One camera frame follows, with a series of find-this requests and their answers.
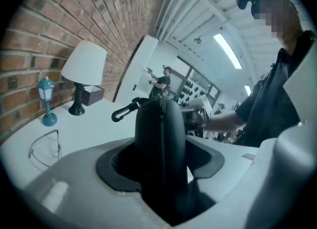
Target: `white ceiling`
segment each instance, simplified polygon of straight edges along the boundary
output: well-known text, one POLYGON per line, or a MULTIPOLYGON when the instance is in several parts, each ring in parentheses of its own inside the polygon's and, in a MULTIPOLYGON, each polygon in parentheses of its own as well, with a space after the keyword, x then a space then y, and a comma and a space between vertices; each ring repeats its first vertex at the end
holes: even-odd
MULTIPOLYGON (((315 30, 300 1, 291 1, 299 12, 303 29, 315 30)), ((243 101, 247 97, 244 85, 253 87, 260 76, 270 70, 281 48, 278 41, 253 20, 250 7, 249 3, 245 10, 240 10, 236 0, 166 0, 155 35, 182 51, 186 60, 221 91, 243 101), (242 70, 234 68, 213 38, 219 33, 235 52, 242 70), (201 44, 194 42, 198 37, 201 44)))

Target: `person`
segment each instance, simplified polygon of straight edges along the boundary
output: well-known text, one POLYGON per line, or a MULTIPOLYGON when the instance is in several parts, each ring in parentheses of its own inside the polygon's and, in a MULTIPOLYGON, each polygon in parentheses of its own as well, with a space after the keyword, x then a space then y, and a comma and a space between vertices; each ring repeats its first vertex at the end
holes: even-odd
POLYGON ((170 85, 171 71, 172 71, 172 69, 169 66, 164 67, 164 71, 163 71, 164 76, 157 78, 153 74, 152 70, 148 68, 148 73, 156 81, 156 82, 150 81, 150 84, 153 85, 153 88, 151 90, 149 98, 155 97, 158 94, 163 94, 166 87, 168 87, 170 85))
POLYGON ((250 96, 235 110, 212 116, 204 123, 207 130, 230 132, 245 124, 244 133, 234 144, 259 147, 300 122, 283 88, 315 41, 313 31, 303 31, 298 12, 290 0, 252 0, 251 14, 270 28, 282 48, 277 61, 250 96))

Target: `brick wall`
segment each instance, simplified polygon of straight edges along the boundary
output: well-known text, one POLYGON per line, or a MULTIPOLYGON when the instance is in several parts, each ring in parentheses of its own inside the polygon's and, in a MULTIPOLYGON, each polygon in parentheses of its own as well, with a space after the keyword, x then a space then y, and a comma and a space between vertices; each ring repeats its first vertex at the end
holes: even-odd
POLYGON ((163 0, 24 0, 0 45, 0 139, 42 115, 36 83, 56 82, 51 107, 74 87, 60 74, 81 40, 107 50, 101 87, 114 100, 132 53, 156 20, 163 0))

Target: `black lamp base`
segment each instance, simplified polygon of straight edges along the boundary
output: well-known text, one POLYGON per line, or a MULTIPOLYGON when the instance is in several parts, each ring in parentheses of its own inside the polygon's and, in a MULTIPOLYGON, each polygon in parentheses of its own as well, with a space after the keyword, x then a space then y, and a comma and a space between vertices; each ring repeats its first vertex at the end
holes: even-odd
POLYGON ((85 109, 81 104, 81 93, 84 89, 83 84, 74 82, 75 90, 75 101, 73 105, 69 108, 68 112, 74 116, 80 116, 85 113, 85 109))

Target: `table lamp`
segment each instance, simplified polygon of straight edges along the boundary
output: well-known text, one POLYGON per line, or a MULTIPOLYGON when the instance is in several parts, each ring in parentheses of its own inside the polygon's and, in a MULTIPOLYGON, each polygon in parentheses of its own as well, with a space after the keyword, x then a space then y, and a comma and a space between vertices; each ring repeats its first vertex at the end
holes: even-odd
POLYGON ((57 117, 51 112, 49 101, 52 99, 53 88, 55 83, 46 76, 37 83, 36 88, 39 90, 40 98, 45 103, 46 114, 43 116, 45 126, 53 126, 57 122, 57 117))
POLYGON ((74 116, 85 113, 81 104, 81 94, 84 85, 100 85, 103 80, 104 65, 107 51, 100 46, 81 41, 66 61, 61 74, 74 82, 75 100, 68 112, 74 116))

